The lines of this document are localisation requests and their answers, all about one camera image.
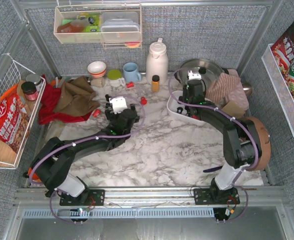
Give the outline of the red capsule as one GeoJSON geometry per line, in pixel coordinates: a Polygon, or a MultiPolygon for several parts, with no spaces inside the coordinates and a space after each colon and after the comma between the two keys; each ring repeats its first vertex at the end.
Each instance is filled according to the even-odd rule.
{"type": "Polygon", "coordinates": [[[147,99],[146,99],[144,96],[142,96],[142,97],[141,97],[141,104],[142,104],[142,105],[146,105],[147,102],[148,102],[147,99]]]}
{"type": "Polygon", "coordinates": [[[94,112],[93,112],[93,117],[96,118],[98,117],[99,115],[101,114],[101,110],[100,109],[96,109],[94,112]]]}
{"type": "Polygon", "coordinates": [[[129,82],[126,84],[126,87],[129,88],[133,88],[134,87],[134,82],[129,82]]]}

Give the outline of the black capsule top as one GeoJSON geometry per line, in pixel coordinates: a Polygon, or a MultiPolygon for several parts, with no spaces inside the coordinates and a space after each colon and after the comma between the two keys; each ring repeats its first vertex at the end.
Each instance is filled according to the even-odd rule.
{"type": "Polygon", "coordinates": [[[109,101],[109,99],[111,98],[111,96],[108,95],[108,94],[106,94],[106,95],[105,95],[105,98],[106,98],[107,101],[109,101]]]}

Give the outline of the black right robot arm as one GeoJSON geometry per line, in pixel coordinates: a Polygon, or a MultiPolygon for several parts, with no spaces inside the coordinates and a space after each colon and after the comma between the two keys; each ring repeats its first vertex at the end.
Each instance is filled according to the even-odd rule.
{"type": "Polygon", "coordinates": [[[244,170],[253,170],[262,157],[257,127],[249,119],[236,119],[205,100],[201,80],[189,80],[183,87],[183,103],[190,115],[207,122],[223,134],[223,155],[226,163],[212,180],[210,194],[217,202],[235,193],[234,183],[244,170]]]}

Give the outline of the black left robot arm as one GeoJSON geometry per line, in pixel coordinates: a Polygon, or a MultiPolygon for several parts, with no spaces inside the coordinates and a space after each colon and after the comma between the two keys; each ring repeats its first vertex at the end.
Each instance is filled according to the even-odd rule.
{"type": "Polygon", "coordinates": [[[139,122],[139,115],[134,104],[121,113],[114,113],[107,104],[107,127],[94,135],[75,140],[51,138],[40,150],[30,165],[29,177],[36,176],[47,188],[46,197],[59,192],[64,204],[83,205],[97,195],[79,177],[69,173],[75,160],[98,152],[113,150],[130,137],[133,125],[139,122]]]}

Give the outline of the black capsule cluster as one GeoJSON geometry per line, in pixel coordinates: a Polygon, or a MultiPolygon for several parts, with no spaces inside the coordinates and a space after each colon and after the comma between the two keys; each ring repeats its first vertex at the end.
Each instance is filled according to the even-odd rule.
{"type": "Polygon", "coordinates": [[[177,113],[178,113],[178,114],[182,114],[182,112],[183,112],[183,108],[182,108],[182,107],[178,107],[178,108],[177,108],[177,113]]]}

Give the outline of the white plastic storage basket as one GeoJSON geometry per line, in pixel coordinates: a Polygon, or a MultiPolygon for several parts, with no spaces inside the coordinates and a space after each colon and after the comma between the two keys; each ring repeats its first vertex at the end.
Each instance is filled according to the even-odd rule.
{"type": "Polygon", "coordinates": [[[205,124],[204,121],[192,118],[187,115],[187,110],[185,109],[185,106],[183,104],[179,104],[172,96],[169,97],[167,101],[167,112],[170,116],[172,116],[176,120],[181,120],[185,123],[191,124],[191,125],[197,125],[202,126],[205,124]],[[182,114],[177,113],[177,108],[182,107],[183,112],[182,114]]]}

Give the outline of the tan cardboard sheet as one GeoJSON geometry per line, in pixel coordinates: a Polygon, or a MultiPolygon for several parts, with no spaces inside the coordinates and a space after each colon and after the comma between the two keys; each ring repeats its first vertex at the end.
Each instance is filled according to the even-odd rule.
{"type": "Polygon", "coordinates": [[[245,111],[239,107],[235,101],[232,100],[222,108],[222,111],[237,119],[240,119],[245,115],[245,111]]]}

